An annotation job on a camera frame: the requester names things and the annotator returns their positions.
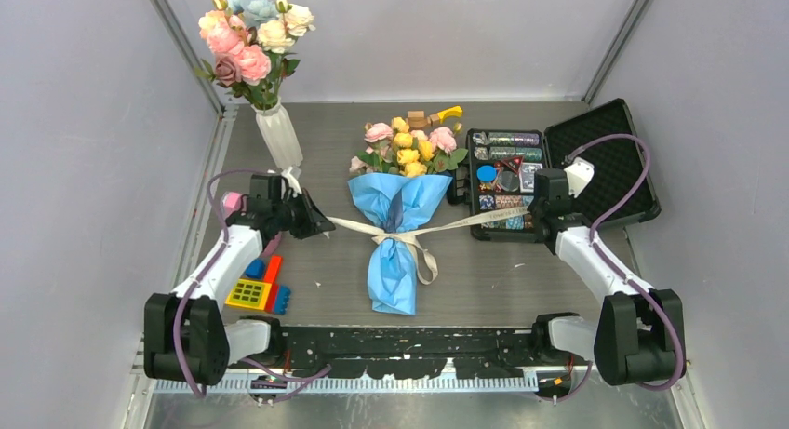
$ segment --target vase of flowers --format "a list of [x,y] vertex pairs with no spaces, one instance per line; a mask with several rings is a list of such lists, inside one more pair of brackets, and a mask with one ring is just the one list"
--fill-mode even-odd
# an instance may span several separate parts
[[[451,178],[468,150],[458,148],[454,129],[438,127],[429,134],[410,129],[396,117],[391,125],[367,124],[368,147],[351,160],[348,181],[354,205],[387,234],[412,231],[428,222],[441,204]],[[406,244],[384,239],[368,267],[372,309],[416,314],[417,261]]]
[[279,168],[303,160],[296,131],[282,105],[279,88],[300,60],[293,45],[314,30],[308,7],[288,0],[213,0],[215,10],[198,22],[200,36],[214,54],[195,73],[245,98],[255,110],[263,140]]

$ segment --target blue toy block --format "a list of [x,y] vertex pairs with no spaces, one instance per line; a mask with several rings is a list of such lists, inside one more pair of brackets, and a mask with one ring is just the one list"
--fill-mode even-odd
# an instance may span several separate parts
[[261,280],[263,278],[263,273],[266,271],[266,264],[263,260],[257,259],[247,266],[246,271],[244,271],[244,275],[247,278],[254,278],[256,280]]
[[288,302],[290,302],[290,288],[280,285],[272,312],[275,315],[284,315],[285,311],[288,310]]

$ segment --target red toy block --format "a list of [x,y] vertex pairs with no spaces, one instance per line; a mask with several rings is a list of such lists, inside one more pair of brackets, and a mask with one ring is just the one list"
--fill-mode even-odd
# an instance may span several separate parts
[[269,260],[269,267],[266,269],[266,276],[263,278],[263,283],[276,283],[276,277],[279,275],[279,268],[282,266],[282,257],[273,255]]
[[269,289],[269,297],[266,299],[266,307],[263,309],[266,313],[274,312],[274,304],[276,303],[276,295],[279,293],[279,285],[272,284]]

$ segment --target white wall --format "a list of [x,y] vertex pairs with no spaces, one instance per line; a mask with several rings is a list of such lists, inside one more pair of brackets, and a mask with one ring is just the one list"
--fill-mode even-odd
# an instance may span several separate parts
[[[204,58],[210,0],[169,0]],[[286,101],[579,99],[633,0],[291,0],[317,31]]]
[[148,0],[2,0],[0,426],[113,426],[216,116]]
[[786,0],[654,0],[597,102],[625,98],[663,214],[629,229],[685,305],[713,427],[785,427],[789,350]]

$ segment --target open case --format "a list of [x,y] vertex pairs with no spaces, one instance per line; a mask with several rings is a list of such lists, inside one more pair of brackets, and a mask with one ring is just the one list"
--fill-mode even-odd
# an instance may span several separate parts
[[[622,99],[548,127],[542,133],[537,130],[472,128],[466,136],[466,147],[469,149],[467,163],[457,170],[456,182],[448,194],[449,201],[453,204],[468,204],[472,215],[527,206],[533,196],[528,183],[530,171],[563,168],[566,166],[565,158],[581,145],[602,136],[622,133],[635,135],[630,112]],[[628,140],[601,143],[583,152],[581,157],[595,166],[595,176],[573,201],[573,211],[583,214],[591,222],[619,202],[632,188],[644,168],[644,159],[635,143]],[[478,170],[485,166],[492,166],[496,170],[494,182],[478,179]],[[490,173],[490,168],[484,168],[483,172],[485,170]],[[660,211],[657,195],[647,178],[647,182],[622,208],[603,222],[600,229],[652,220]],[[483,241],[534,240],[529,215],[472,226],[471,233],[474,238]]]

